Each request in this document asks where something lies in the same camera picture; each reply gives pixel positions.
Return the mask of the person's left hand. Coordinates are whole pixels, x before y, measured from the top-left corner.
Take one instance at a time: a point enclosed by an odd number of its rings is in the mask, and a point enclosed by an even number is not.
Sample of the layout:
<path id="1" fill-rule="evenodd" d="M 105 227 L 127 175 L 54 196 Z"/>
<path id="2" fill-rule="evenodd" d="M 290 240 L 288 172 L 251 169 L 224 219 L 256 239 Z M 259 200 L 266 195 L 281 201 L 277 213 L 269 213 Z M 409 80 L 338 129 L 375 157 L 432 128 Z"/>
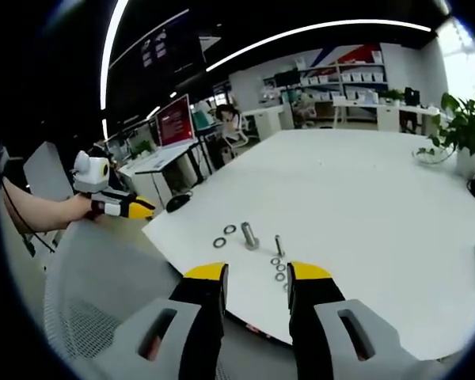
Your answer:
<path id="1" fill-rule="evenodd" d="M 63 202 L 63 216 L 67 222 L 82 219 L 95 220 L 100 215 L 92 209 L 93 201 L 87 196 L 78 193 Z"/>

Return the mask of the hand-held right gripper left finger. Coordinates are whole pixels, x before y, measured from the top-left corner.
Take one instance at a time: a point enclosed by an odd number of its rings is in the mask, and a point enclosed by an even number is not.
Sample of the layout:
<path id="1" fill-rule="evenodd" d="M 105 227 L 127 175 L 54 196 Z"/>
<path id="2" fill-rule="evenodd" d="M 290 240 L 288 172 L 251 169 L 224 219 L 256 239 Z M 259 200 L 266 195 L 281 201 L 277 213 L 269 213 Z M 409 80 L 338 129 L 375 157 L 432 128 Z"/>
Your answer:
<path id="1" fill-rule="evenodd" d="M 156 298 L 121 324 L 97 356 L 108 379 L 213 379 L 224 335 L 228 265 L 186 272 L 168 298 Z"/>

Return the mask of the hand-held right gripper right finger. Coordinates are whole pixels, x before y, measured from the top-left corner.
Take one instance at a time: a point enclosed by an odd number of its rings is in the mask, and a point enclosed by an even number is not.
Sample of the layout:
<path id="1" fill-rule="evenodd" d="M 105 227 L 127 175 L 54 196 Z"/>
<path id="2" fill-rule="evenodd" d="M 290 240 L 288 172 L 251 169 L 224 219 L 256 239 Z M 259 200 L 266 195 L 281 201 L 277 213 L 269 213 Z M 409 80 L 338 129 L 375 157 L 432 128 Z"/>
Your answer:
<path id="1" fill-rule="evenodd" d="M 317 265 L 287 265 L 289 333 L 300 379 L 406 379 L 419 360 L 397 330 L 357 299 L 347 299 Z"/>

